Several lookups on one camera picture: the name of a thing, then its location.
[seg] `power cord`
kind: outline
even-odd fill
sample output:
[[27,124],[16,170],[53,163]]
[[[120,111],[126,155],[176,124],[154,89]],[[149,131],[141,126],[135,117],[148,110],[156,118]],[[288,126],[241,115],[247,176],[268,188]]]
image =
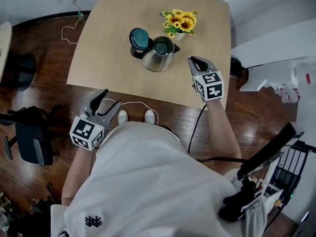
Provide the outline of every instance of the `power cord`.
[[83,15],[83,13],[82,13],[82,10],[81,10],[80,7],[77,5],[76,1],[77,1],[77,0],[71,0],[71,3],[72,3],[73,5],[75,5],[75,6],[78,8],[78,12],[79,12],[79,13],[78,13],[79,19],[78,19],[78,21],[76,22],[75,27],[64,26],[63,29],[61,29],[61,39],[68,41],[69,44],[77,44],[77,43],[76,43],[76,42],[70,42],[67,38],[63,38],[64,28],[75,29],[76,26],[77,26],[77,24],[78,24],[78,22],[79,22],[80,20],[84,19],[84,15]]
[[194,127],[194,130],[193,130],[193,133],[192,133],[192,136],[191,136],[191,140],[190,140],[190,143],[189,143],[189,148],[188,148],[188,154],[190,154],[190,148],[191,148],[191,143],[192,143],[192,139],[193,139],[193,136],[196,132],[196,129],[197,129],[197,126],[198,126],[198,121],[199,121],[199,118],[202,116],[202,113],[204,111],[204,109],[206,108],[206,105],[204,105],[204,107],[202,108],[201,112],[199,113],[199,116],[197,118],[197,123],[196,123],[196,126]]
[[66,40],[66,41],[68,41],[68,43],[69,44],[76,44],[77,45],[77,43],[76,42],[70,42],[67,38],[63,38],[63,34],[64,34],[64,28],[71,28],[71,29],[75,29],[76,28],[76,26],[77,26],[77,24],[78,24],[78,22],[81,20],[81,18],[80,19],[78,19],[78,21],[76,22],[76,24],[75,24],[75,27],[71,27],[71,26],[64,26],[63,27],[63,29],[61,29],[61,39],[62,40]]
[[[191,140],[189,143],[188,154],[190,154],[191,143],[192,143],[193,136],[194,136],[196,129],[197,129],[197,126],[198,126],[198,121],[199,121],[200,117],[202,116],[202,113],[203,113],[205,108],[206,108],[206,105],[204,105],[204,107],[202,108],[202,110],[199,113],[199,116],[197,118],[197,123],[196,123],[196,126],[194,127],[194,130],[193,130],[193,133],[191,136]],[[240,158],[226,158],[226,157],[213,157],[213,158],[208,158],[208,159],[204,159],[204,160],[197,159],[197,161],[199,161],[199,162],[207,162],[207,161],[212,161],[212,160],[232,161],[232,162],[241,162],[241,163],[244,163],[247,161],[245,159],[240,159]]]
[[[115,100],[113,100],[113,99],[111,99],[111,98],[103,98],[103,100],[111,100],[111,101],[113,101],[113,102],[116,102]],[[143,103],[143,102],[126,102],[126,103],[122,103],[122,105],[127,105],[127,104],[143,104],[143,105],[145,105],[148,109],[150,109],[150,110],[152,110],[154,113],[156,113],[156,115],[157,115],[157,124],[158,124],[158,121],[159,121],[159,116],[158,116],[158,113],[154,110],[154,109],[152,109],[152,108],[150,108],[148,105],[146,105],[145,103]]]

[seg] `kettle handle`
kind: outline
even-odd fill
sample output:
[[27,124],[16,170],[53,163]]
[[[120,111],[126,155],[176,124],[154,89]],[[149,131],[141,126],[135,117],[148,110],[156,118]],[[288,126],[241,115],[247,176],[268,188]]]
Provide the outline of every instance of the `kettle handle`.
[[139,52],[138,49],[136,49],[134,46],[131,46],[130,54],[137,59],[143,59],[143,57],[153,49],[153,46],[154,46],[154,41],[151,38],[149,38],[148,47],[143,52]]
[[130,54],[137,58],[137,59],[143,59],[145,50],[143,52],[138,52],[138,50],[136,48],[134,48],[133,46],[130,47]]

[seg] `wrist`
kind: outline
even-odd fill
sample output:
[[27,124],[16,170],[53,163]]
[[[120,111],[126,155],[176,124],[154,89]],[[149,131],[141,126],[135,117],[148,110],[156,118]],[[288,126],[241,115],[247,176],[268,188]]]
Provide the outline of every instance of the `wrist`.
[[212,106],[218,106],[218,105],[222,105],[221,101],[219,99],[214,99],[214,100],[208,100],[205,102],[207,107],[212,107]]
[[93,153],[93,150],[89,150],[89,149],[86,149],[86,148],[82,148],[82,147],[79,147],[77,149],[77,154],[84,154],[84,155],[91,155]]

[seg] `electric kettle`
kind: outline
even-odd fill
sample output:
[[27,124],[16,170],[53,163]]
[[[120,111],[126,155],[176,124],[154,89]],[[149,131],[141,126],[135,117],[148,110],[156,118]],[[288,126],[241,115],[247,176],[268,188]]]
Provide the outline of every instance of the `electric kettle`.
[[170,65],[173,54],[180,48],[167,37],[149,38],[148,33],[140,28],[129,34],[132,56],[143,60],[144,66],[153,72],[164,71]]

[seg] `white cable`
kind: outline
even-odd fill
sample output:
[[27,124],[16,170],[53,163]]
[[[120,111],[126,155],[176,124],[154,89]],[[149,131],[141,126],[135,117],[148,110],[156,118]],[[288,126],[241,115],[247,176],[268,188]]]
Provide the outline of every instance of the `white cable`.
[[[111,98],[103,98],[103,100],[111,100],[111,101],[113,101],[113,102],[116,102],[115,100],[113,100],[113,99],[111,99]],[[156,115],[157,115],[157,124],[158,124],[158,121],[159,121],[158,113],[157,113],[154,109],[150,108],[147,104],[145,104],[145,103],[143,103],[143,102],[126,102],[126,103],[122,103],[122,105],[126,105],[126,104],[143,104],[143,105],[145,105],[148,109],[150,109],[150,110],[152,110],[154,113],[156,113]]]
[[74,29],[74,28],[76,28],[77,23],[78,23],[80,20],[81,20],[81,18],[80,18],[80,19],[78,19],[78,21],[77,21],[77,22],[76,22],[76,24],[75,24],[75,27],[71,27],[71,26],[64,26],[64,27],[63,27],[63,29],[61,29],[61,39],[62,39],[62,40],[66,40],[66,41],[68,41],[68,43],[69,43],[69,44],[77,44],[76,42],[71,43],[68,39],[63,38],[63,34],[64,34],[64,28],[71,28],[71,29]]

